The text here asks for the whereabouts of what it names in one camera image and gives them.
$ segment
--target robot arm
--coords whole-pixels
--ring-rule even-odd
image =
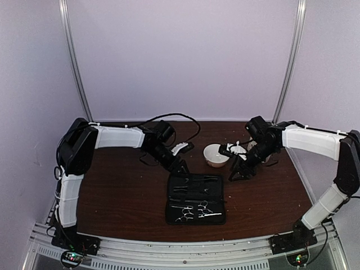
[[[250,179],[256,174],[256,166],[282,148],[301,149],[338,161],[337,175],[333,184],[321,198],[293,226],[293,233],[271,238],[274,253],[288,251],[287,248],[303,247],[313,237],[313,229],[336,213],[360,186],[360,133],[308,128],[297,122],[282,122],[271,125],[260,116],[252,118],[246,129],[257,144],[246,156],[237,156],[232,178]]]
[[[54,226],[58,235],[53,238],[53,245],[64,248],[72,242],[83,244],[88,241],[88,239],[79,239],[76,213],[80,185],[84,175],[90,169],[95,149],[102,147],[141,148],[152,155],[166,170],[188,173],[186,162],[177,154],[191,150],[194,145],[184,142],[176,145],[172,150],[168,149],[164,143],[173,133],[174,128],[165,121],[160,121],[153,128],[120,128],[89,123],[82,118],[75,120],[57,149],[56,199],[58,206],[55,211]]]

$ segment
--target brown tabletop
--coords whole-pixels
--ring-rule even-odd
[[[172,122],[177,142],[193,134],[192,122]],[[286,151],[272,167],[259,166],[251,180],[229,182],[229,168],[205,164],[210,143],[246,141],[243,122],[202,122],[195,148],[182,157],[190,172],[224,176],[227,222],[221,226],[168,225],[165,222],[169,173],[139,162],[140,150],[103,148],[80,188],[78,230],[92,235],[147,241],[215,241],[290,231],[310,207],[308,195]]]

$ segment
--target white bowl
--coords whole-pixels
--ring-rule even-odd
[[[220,168],[224,166],[226,162],[229,160],[228,156],[219,154],[219,147],[220,147],[219,144],[214,143],[204,148],[204,157],[206,163],[214,168]]]

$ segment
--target white wall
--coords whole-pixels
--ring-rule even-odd
[[[96,120],[271,119],[297,0],[69,0]]]
[[[281,120],[311,127],[360,130],[360,2],[307,1],[307,14],[289,94]],[[330,159],[296,151],[318,199],[335,178]],[[360,200],[335,215],[351,269],[359,268]]]
[[[0,1],[0,269],[18,269],[53,199],[55,148],[83,116],[57,0]]]

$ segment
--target black tool case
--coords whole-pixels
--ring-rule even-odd
[[[165,219],[167,224],[225,224],[222,176],[171,174],[168,180]]]

